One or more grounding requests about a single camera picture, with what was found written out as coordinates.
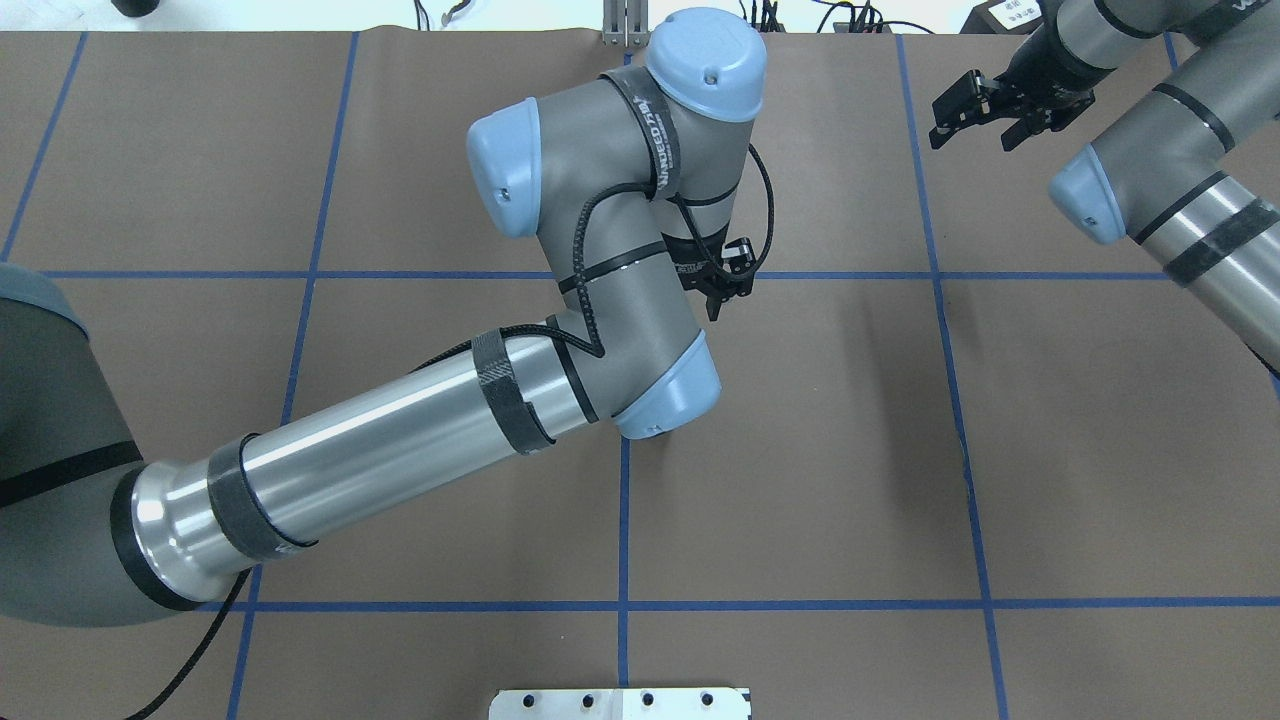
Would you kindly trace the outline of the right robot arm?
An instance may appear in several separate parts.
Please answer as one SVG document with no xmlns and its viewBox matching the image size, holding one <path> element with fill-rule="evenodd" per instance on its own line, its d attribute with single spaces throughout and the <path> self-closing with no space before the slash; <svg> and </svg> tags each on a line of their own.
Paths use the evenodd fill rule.
<svg viewBox="0 0 1280 720">
<path fill-rule="evenodd" d="M 1041 26 L 997 76 L 969 70 L 932 105 L 932 149 L 1010 120 L 1005 150 L 1070 126 L 1094 87 L 1167 32 L 1194 53 L 1050 183 L 1094 242 L 1129 238 L 1270 370 L 1277 370 L 1277 206 L 1221 167 L 1277 119 L 1275 1 L 1043 1 Z"/>
</svg>

